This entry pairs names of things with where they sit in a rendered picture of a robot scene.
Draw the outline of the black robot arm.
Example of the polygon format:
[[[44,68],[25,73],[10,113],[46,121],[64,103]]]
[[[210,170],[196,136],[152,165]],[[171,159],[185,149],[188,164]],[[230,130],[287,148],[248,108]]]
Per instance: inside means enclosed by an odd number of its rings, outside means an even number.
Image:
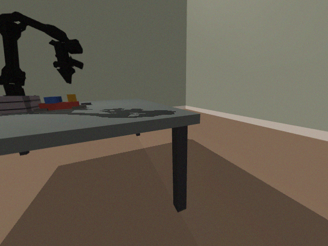
[[[17,21],[20,23],[15,23]],[[2,68],[0,85],[4,86],[6,94],[4,96],[25,96],[22,86],[25,84],[26,73],[19,67],[17,40],[28,25],[58,40],[49,42],[49,44],[54,46],[56,53],[68,54],[69,52],[77,54],[83,52],[77,39],[68,39],[66,33],[55,26],[45,25],[19,12],[0,14],[0,34],[3,36],[5,55],[5,66]]]

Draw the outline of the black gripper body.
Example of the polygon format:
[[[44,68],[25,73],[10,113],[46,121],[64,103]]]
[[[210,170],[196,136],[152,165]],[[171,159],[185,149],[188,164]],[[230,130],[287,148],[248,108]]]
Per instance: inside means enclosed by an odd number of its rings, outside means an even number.
[[[54,67],[58,67],[60,69],[70,69],[71,72],[75,73],[75,70],[69,65],[69,54],[67,53],[56,53],[57,61],[53,62]]]

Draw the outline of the orange rectangular block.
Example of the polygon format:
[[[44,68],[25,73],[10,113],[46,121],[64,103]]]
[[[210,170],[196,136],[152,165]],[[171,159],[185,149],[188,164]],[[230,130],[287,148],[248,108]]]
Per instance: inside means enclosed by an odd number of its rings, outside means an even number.
[[[77,101],[76,94],[68,94],[67,95],[68,102],[74,102]]]

